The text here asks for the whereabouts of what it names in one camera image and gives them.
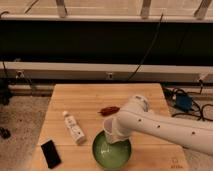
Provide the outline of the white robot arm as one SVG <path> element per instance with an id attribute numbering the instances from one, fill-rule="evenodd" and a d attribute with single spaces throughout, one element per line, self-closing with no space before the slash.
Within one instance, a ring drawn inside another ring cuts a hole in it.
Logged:
<path id="1" fill-rule="evenodd" d="M 213 156 L 213 123 L 155 114 L 141 95 L 132 96 L 112 122 L 117 141 L 128 139 L 133 131 Z"/>

